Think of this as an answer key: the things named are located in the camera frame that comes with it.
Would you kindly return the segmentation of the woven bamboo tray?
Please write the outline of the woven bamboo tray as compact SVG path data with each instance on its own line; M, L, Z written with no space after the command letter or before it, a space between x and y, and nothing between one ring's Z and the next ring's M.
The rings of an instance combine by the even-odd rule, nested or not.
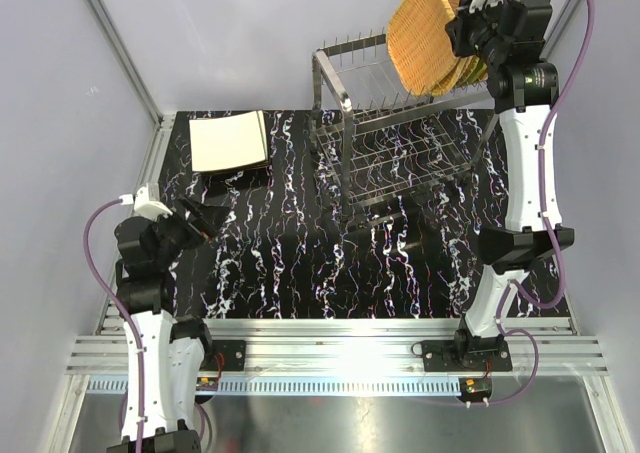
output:
M472 0L438 0L437 18L440 42L437 49L435 81L431 94L444 96L458 87L467 87L482 79L482 61L470 44L471 20L469 7Z
M403 0L386 33L389 57L404 89L414 96L443 96L455 86L465 61L454 55L446 25L460 0Z

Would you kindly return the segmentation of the green scalloped plate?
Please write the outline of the green scalloped plate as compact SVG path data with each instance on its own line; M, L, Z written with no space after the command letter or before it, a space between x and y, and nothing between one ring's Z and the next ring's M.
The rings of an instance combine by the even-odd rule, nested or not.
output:
M475 67L472 70L469 77L467 78L467 83L469 85L483 81L488 75L486 63L481 58L478 58L478 57L476 57L475 60L476 60Z

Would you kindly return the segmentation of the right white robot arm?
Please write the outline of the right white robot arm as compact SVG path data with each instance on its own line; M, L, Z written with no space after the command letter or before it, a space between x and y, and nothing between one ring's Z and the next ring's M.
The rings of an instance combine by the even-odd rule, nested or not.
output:
M464 370L510 368L501 316L539 260L573 245L555 195L553 128L557 68L542 56L551 0L460 0L446 26L453 53L487 66L487 87L506 146L508 205L501 227L479 236L483 264L475 299L446 354Z

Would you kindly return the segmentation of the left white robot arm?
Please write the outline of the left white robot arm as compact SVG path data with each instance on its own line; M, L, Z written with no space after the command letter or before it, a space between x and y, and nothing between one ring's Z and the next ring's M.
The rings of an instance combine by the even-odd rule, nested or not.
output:
M172 264L186 250L215 239L230 214L225 206L180 201L181 215L163 204L114 231L115 305L124 321L128 387L115 452L198 452L194 428L198 375L226 359L201 318L176 316Z

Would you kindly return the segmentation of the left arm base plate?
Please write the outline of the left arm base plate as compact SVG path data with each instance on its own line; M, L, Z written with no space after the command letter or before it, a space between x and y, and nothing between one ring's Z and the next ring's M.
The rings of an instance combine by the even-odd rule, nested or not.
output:
M242 372L245 370L247 343L245 340L214 339L212 352L205 356L201 371L213 372L222 367L222 372Z

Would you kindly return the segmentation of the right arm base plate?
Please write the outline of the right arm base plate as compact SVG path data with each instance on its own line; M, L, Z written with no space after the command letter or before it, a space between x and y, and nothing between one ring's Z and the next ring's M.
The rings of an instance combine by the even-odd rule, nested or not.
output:
M420 343L425 372L510 372L513 370L508 344L502 337L484 338L468 345L454 340L424 340Z

